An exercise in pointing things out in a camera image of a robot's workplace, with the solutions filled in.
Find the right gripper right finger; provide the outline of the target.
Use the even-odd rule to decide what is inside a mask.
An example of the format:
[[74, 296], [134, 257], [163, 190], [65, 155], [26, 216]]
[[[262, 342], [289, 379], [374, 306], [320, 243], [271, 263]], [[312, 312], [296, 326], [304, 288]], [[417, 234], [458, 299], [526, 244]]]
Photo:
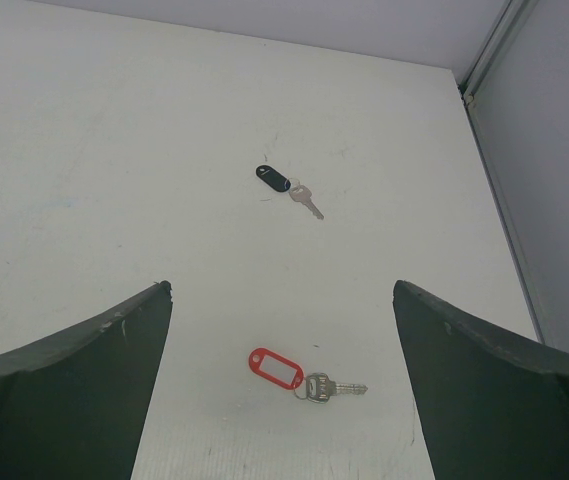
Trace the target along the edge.
[[438, 479], [569, 479], [569, 353], [406, 281], [393, 308]]

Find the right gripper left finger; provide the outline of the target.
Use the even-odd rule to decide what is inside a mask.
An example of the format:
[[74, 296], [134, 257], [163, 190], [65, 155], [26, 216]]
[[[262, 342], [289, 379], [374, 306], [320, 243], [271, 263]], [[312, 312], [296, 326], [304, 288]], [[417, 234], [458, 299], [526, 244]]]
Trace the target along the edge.
[[0, 479], [131, 477], [172, 314], [156, 283], [0, 355]]

